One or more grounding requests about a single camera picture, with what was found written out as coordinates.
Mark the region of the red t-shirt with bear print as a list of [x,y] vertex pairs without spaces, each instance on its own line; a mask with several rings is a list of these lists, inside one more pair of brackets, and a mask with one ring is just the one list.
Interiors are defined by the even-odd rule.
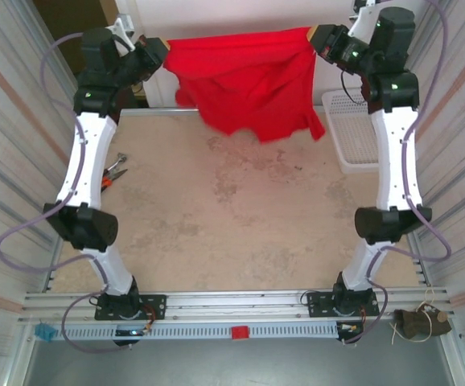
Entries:
[[164,67],[179,82],[177,105],[198,109],[226,135],[246,129],[273,142],[307,129],[318,141],[326,130],[314,109],[316,54],[307,32],[171,40]]

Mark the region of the aluminium table edge strip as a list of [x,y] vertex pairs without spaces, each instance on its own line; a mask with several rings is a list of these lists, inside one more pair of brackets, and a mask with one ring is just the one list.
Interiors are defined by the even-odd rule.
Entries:
[[149,116],[188,116],[199,115],[198,109],[190,108],[147,108],[147,109],[123,109],[122,117],[149,117]]

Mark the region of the white perforated plastic basket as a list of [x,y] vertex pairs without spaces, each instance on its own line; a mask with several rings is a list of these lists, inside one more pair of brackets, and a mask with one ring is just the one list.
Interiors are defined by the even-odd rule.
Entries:
[[325,92],[322,103],[344,174],[378,172],[377,137],[359,90]]

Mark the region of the brown cloth pouch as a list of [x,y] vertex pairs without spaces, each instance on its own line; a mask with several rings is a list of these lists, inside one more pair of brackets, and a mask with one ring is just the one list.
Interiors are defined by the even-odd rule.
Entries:
[[437,337],[452,330],[447,313],[431,305],[423,305],[414,311],[395,310],[393,321],[397,332],[410,340]]

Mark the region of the small black electronics board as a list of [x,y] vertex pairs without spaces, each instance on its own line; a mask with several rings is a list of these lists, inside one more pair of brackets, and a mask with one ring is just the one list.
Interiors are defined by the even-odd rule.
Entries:
[[143,331],[138,329],[117,329],[114,333],[113,342],[118,347],[132,347],[143,336]]
[[338,338],[344,346],[357,343],[360,335],[364,332],[362,322],[337,322],[336,323]]

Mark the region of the blue tape piece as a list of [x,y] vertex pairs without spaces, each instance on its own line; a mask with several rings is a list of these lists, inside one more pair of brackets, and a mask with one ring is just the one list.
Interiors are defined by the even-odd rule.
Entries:
[[45,322],[40,322],[35,325],[34,335],[36,338],[50,343],[56,337],[57,329]]

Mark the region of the red-handled silver wrench tool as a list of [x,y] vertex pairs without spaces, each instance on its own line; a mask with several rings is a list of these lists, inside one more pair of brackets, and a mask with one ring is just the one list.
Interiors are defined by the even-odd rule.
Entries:
[[108,171],[112,171],[114,169],[116,169],[119,165],[121,165],[123,162],[125,162],[127,160],[127,155],[126,154],[123,154],[123,153],[118,153],[117,154],[117,159],[115,160],[115,162],[113,164],[111,164],[107,170]]

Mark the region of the orange-handled pliers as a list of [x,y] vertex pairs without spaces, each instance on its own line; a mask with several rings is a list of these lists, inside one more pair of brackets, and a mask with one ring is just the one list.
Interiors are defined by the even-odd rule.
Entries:
[[127,171],[127,169],[124,169],[119,171],[111,171],[105,174],[101,180],[101,192],[105,191],[108,187],[111,187],[113,182],[119,179]]

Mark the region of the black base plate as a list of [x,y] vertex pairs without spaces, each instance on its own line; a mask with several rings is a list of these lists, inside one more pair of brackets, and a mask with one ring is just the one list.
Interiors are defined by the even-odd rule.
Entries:
[[311,318],[360,317],[364,310],[367,316],[380,312],[375,293],[369,289],[359,294],[335,294],[332,291],[311,291],[306,293],[305,305]]
[[167,308],[167,296],[143,294],[138,296],[110,296],[103,294],[91,302],[95,306],[97,321],[133,321],[150,318],[163,320]]

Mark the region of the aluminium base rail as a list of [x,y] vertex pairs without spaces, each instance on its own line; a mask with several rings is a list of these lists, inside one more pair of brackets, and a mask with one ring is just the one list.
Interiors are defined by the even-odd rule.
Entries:
[[[401,287],[388,289],[388,305],[383,313],[390,318],[395,310],[414,310],[427,302],[450,317],[454,315],[444,288]],[[67,321],[94,323],[95,308],[87,301],[68,306],[81,294],[28,294],[19,315],[20,322]],[[167,292],[166,301],[156,312],[163,322],[289,322],[309,318],[306,296],[300,290]]]

